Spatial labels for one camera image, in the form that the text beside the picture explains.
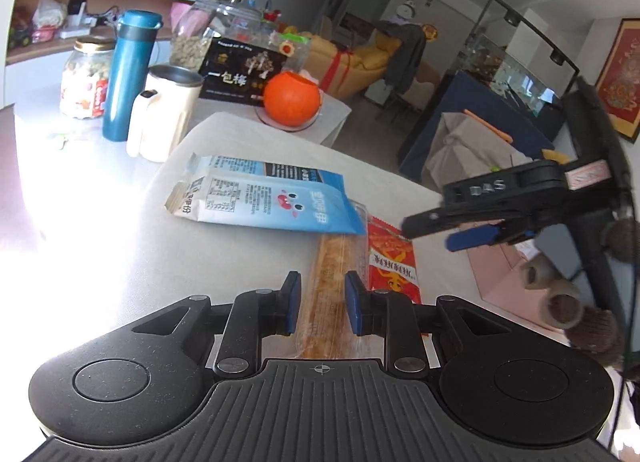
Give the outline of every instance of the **gold jar lid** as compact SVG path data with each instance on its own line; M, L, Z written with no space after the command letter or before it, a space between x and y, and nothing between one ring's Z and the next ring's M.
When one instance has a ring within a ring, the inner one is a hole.
M116 46L115 39L106 39L99 37L79 37L76 39L74 48L84 54L92 54L94 52L106 52L113 50Z

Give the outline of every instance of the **red snack packet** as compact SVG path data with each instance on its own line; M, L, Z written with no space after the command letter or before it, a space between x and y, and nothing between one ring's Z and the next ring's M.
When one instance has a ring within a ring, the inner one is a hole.
M400 230L376 217L367 220L369 233L369 290L402 292L420 303L414 245Z

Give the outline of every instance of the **plastic jar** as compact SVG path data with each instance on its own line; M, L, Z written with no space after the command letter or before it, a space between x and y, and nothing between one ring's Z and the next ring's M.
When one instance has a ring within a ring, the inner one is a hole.
M260 11L234 1L196 0L175 26L169 62L198 72L214 37L259 44Z
M62 72L60 111L76 119L104 114L115 40L81 37Z

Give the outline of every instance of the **orange ball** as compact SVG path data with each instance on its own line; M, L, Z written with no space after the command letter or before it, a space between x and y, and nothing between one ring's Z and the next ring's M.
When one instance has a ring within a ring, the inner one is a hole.
M276 122L298 127L320 108L320 88L293 72L282 72L264 87L264 109Z

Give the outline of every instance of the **teal water bottle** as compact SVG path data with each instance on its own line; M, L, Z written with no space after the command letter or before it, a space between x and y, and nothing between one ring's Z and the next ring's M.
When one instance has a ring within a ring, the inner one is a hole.
M162 16L145 10L127 10L118 22L102 121L102 135L108 140L127 140L133 101L145 88L151 50L161 27Z

